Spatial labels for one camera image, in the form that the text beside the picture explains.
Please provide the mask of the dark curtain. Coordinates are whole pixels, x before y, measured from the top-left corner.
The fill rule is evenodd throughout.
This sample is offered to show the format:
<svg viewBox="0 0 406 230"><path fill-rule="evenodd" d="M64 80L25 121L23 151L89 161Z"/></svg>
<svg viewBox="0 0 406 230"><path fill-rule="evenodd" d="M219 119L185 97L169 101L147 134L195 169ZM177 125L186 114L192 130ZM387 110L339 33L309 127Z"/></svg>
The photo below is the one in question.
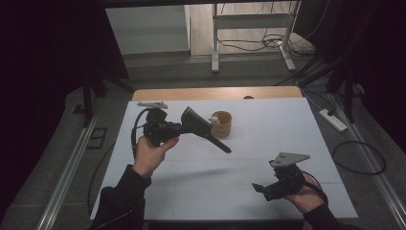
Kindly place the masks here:
<svg viewBox="0 0 406 230"><path fill-rule="evenodd" d="M350 54L351 65L365 91L363 105L406 152L406 0L303 0L294 32L332 62L374 1L377 11Z"/></svg>
<svg viewBox="0 0 406 230"><path fill-rule="evenodd" d="M0 0L0 178L26 179L85 75L127 76L100 0Z"/></svg>

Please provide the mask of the white metal stand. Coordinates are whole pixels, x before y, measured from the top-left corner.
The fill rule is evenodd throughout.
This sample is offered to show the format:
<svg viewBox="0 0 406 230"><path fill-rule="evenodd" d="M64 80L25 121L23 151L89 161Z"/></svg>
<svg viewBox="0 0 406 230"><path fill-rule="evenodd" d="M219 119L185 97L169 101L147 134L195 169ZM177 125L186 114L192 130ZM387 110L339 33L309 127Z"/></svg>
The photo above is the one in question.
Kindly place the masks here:
<svg viewBox="0 0 406 230"><path fill-rule="evenodd" d="M219 71L219 52L218 36L219 30L237 30L237 29L285 29L282 41L277 46L282 54L287 69L294 72L296 67L288 51L289 38L296 20L299 2L293 4L289 12L267 13L267 14L236 14L219 15L217 4L212 4L213 10L213 49L212 49L212 72Z"/></svg>

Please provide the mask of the wooden cup with small figure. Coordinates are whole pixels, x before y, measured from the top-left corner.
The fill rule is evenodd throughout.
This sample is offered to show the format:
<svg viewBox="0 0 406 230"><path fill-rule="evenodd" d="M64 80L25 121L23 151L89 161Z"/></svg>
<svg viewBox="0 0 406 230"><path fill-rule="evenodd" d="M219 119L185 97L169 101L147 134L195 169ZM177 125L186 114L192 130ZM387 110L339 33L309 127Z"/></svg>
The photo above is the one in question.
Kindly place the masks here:
<svg viewBox="0 0 406 230"><path fill-rule="evenodd" d="M216 111L209 118L211 134L215 137L227 137L231 133L232 115L227 111Z"/></svg>

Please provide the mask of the white table mat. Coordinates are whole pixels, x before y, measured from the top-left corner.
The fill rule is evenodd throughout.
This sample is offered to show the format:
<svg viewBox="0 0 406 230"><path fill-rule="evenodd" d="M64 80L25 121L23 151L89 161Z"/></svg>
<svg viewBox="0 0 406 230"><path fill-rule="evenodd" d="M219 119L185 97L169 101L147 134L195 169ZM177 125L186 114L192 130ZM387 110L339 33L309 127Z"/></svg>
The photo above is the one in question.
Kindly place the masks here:
<svg viewBox="0 0 406 230"><path fill-rule="evenodd" d="M152 175L146 190L147 220L300 219L290 202L268 201L254 189L276 182L269 163L281 152L307 155L298 166L320 182L332 213L340 219L355 217L306 99L169 101L167 106L170 122L179 121L187 107L203 118L230 112L231 133L222 141L231 152L193 134L182 135Z"/></svg>

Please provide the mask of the black tripod stand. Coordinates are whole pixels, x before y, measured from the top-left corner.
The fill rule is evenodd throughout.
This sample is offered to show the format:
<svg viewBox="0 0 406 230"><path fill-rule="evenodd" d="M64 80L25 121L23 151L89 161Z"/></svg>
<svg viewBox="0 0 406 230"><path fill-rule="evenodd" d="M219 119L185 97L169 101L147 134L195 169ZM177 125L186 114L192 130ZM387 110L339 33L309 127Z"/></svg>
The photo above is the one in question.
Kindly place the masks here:
<svg viewBox="0 0 406 230"><path fill-rule="evenodd" d="M128 83L121 79L110 77L103 71L97 71L94 74L85 74L82 79L83 105L78 105L74 110L74 113L84 114L84 127L88 127L90 125L94 114L92 109L92 92L94 92L98 98L103 98L107 94L107 88L103 82L104 80L119 86L131 94L135 92L135 88Z"/></svg>
<svg viewBox="0 0 406 230"><path fill-rule="evenodd" d="M330 75L326 84L326 91L328 93L337 93L341 86L344 86L344 113L353 124L352 98L354 95L354 76L352 69L349 64L340 57L323 68L316 67L316 72L312 72L311 67L316 62L323 63L320 57L315 56L312 57L300 70L290 69L290 72L293 71L294 74L288 79L276 83L276 86L290 81L298 87L304 88L321 77Z"/></svg>

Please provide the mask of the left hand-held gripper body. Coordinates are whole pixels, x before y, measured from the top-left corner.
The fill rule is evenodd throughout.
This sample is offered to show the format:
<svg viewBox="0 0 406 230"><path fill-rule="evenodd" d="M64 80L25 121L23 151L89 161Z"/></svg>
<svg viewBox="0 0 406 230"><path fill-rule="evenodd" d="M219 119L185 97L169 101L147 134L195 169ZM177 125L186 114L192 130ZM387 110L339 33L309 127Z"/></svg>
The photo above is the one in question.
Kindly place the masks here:
<svg viewBox="0 0 406 230"><path fill-rule="evenodd" d="M143 133L154 147L160 147L162 143L183 133L181 124L166 121L165 109L168 106L164 102L138 102L138 106L143 106L145 109L139 114L137 121L144 112L147 112L147 122L143 125Z"/></svg>

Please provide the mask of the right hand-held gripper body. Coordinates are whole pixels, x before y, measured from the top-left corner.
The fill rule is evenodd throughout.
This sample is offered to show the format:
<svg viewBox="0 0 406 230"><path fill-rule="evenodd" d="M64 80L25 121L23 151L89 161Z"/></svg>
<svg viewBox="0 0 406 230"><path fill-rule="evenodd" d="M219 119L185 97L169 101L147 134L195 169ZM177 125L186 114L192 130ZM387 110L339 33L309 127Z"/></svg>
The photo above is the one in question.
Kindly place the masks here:
<svg viewBox="0 0 406 230"><path fill-rule="evenodd" d="M307 154L280 152L278 156L270 161L278 181L262 189L267 201L281 199L287 195L298 193L305 178L297 166L297 163L309 159Z"/></svg>

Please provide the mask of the black spatula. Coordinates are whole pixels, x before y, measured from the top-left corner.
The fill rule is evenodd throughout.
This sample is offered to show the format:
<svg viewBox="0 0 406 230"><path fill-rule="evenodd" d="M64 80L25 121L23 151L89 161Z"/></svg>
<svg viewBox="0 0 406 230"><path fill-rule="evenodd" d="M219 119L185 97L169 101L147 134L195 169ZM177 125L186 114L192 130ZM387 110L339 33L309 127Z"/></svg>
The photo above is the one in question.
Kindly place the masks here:
<svg viewBox="0 0 406 230"><path fill-rule="evenodd" d="M232 152L229 147L212 135L212 124L198 115L191 107L188 106L182 113L181 122L191 133L210 141L226 153Z"/></svg>

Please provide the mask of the wooden table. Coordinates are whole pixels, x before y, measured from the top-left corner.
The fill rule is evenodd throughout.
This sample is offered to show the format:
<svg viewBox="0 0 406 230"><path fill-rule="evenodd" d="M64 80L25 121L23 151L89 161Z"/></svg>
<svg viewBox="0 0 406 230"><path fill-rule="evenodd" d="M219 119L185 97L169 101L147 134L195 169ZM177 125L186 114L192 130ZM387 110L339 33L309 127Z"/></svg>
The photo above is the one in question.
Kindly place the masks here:
<svg viewBox="0 0 406 230"><path fill-rule="evenodd" d="M173 89L139 89L132 100L143 101L197 101L197 100L239 100L246 96L254 99L301 98L297 86L245 86L207 87Z"/></svg>

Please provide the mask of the black rectangular frame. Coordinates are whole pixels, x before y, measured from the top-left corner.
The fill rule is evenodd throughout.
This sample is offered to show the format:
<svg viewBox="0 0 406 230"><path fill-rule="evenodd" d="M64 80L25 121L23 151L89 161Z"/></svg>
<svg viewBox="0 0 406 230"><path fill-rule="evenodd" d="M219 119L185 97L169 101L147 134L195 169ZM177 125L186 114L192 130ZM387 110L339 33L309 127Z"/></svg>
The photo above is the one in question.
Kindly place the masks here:
<svg viewBox="0 0 406 230"><path fill-rule="evenodd" d="M94 128L88 139L87 148L89 150L100 150L103 146L107 133L107 127Z"/></svg>

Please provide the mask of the person's left hand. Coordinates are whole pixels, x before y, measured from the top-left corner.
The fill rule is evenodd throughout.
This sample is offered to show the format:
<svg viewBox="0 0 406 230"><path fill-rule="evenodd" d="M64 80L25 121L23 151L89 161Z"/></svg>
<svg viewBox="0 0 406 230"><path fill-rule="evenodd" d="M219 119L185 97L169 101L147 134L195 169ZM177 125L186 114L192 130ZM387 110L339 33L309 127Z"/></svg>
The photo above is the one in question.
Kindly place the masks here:
<svg viewBox="0 0 406 230"><path fill-rule="evenodd" d="M167 140L162 146L154 147L150 141L142 136L138 140L135 151L135 160L132 170L141 177L148 179L165 160L166 153L179 141L178 137Z"/></svg>

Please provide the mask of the aluminium floor rail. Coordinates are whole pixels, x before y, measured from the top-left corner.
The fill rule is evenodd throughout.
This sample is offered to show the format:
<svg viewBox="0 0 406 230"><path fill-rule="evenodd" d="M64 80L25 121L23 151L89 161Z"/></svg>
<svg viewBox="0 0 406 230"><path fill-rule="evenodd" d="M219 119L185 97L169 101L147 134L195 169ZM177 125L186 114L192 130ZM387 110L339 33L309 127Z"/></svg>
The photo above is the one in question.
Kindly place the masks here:
<svg viewBox="0 0 406 230"><path fill-rule="evenodd" d="M81 157L83 156L83 153L87 147L91 132L93 131L98 119L99 116L95 115L90 119L87 127L82 129L80 137L72 150L71 156L68 158L68 161L35 230L53 229L58 213L62 207L63 201L68 193L76 170L79 166Z"/></svg>
<svg viewBox="0 0 406 230"><path fill-rule="evenodd" d="M364 142L364 138L357 127L356 123L351 123L344 111L344 104L341 101L341 97L338 94L327 95L332 103L336 106L336 113L348 127L348 134L354 141ZM366 165L366 168L371 172L378 171L378 159L373 155L372 151L368 147L361 145L357 148L360 156ZM394 216L399 229L406 230L406 205L401 201L395 187L388 179L387 175L382 172L378 175L374 175L373 181L375 182L379 192L386 201L392 215Z"/></svg>

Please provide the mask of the person's right hand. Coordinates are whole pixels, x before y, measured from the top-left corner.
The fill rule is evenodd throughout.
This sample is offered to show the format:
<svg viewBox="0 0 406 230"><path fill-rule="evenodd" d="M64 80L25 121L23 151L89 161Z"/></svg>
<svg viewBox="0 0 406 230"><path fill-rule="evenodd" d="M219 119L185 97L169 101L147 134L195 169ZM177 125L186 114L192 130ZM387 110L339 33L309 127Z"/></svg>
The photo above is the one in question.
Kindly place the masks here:
<svg viewBox="0 0 406 230"><path fill-rule="evenodd" d="M303 186L294 195L286 195L284 199L290 201L302 214L309 213L325 203L315 190L307 186Z"/></svg>

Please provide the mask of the white power strip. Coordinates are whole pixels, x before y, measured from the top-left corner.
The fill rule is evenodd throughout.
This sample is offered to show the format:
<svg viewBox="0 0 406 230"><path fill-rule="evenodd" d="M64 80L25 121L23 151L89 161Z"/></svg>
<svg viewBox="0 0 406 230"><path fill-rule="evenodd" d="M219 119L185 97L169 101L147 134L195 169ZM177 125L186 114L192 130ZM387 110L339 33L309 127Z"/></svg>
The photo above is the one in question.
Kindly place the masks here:
<svg viewBox="0 0 406 230"><path fill-rule="evenodd" d="M341 122L336 116L329 115L327 109L323 109L319 111L319 114L330 124L332 125L338 132L343 132L348 129L348 127Z"/></svg>

